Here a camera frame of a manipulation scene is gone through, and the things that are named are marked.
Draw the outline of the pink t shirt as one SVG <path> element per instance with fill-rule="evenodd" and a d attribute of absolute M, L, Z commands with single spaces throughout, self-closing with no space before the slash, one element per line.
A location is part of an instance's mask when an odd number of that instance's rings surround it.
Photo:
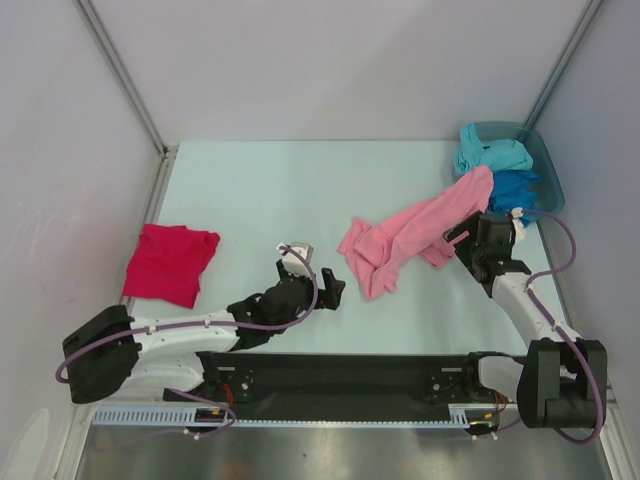
<path fill-rule="evenodd" d="M 454 255 L 444 234 L 472 214 L 487 209 L 493 173 L 479 166 L 440 195 L 422 200 L 373 226 L 355 218 L 338 252 L 344 255 L 364 296 L 376 299 L 397 290 L 400 269 L 418 256 L 436 269 Z"/>

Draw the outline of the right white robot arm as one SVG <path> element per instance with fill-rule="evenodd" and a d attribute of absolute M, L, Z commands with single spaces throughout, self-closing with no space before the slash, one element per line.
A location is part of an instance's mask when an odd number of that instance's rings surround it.
<path fill-rule="evenodd" d="M 563 438 L 587 429 L 593 441 L 606 420 L 607 352 L 556 319 L 534 288 L 541 273 L 512 256 L 521 208 L 509 214 L 477 211 L 445 239 L 467 271 L 507 314 L 527 346 L 516 403 L 529 428 L 551 428 Z"/>

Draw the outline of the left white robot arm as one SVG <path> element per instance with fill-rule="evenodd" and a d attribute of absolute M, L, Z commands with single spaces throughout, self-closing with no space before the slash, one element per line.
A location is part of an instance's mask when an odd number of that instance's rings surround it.
<path fill-rule="evenodd" d="M 142 318 L 109 306 L 64 339 L 55 378 L 76 405 L 113 396 L 169 397 L 173 389 L 210 399 L 221 387 L 212 354 L 262 346 L 313 311 L 340 306 L 346 283 L 331 269 L 322 269 L 322 287 L 306 275 L 278 273 L 265 292 L 209 314 Z"/>

